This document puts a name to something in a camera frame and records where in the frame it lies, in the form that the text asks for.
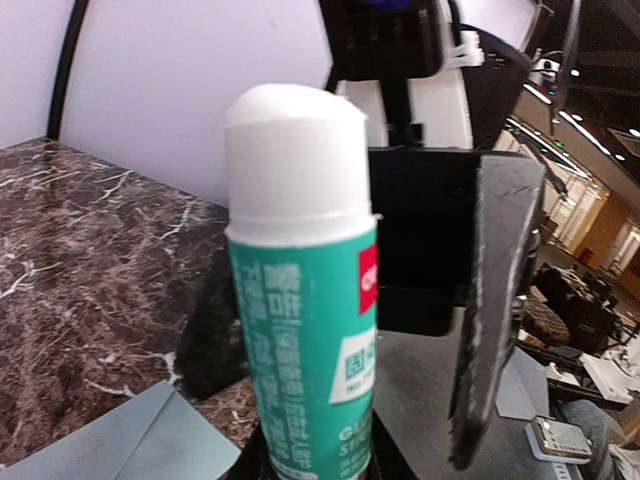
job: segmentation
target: white glue stick cap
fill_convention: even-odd
[[[301,85],[260,85],[227,111],[232,241],[303,247],[375,226],[365,115]]]

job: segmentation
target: marble countertop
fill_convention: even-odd
[[[0,464],[160,380],[226,210],[47,139],[0,151]],[[248,380],[193,402],[242,446]]]

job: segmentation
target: electronic device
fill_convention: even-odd
[[[527,424],[525,432],[538,460],[583,465],[593,456],[589,441],[577,425],[538,416]]]

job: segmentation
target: white wall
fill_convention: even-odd
[[[533,0],[458,0],[462,22],[522,49],[535,20]]]
[[[73,0],[0,0],[0,148],[42,137]]]
[[[519,152],[520,143],[510,132],[503,130],[493,149],[498,152]]]
[[[226,203],[224,112],[265,82],[321,86],[316,0],[92,0],[62,139]]]

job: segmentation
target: red logo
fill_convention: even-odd
[[[360,252],[360,315],[378,300],[378,245]]]

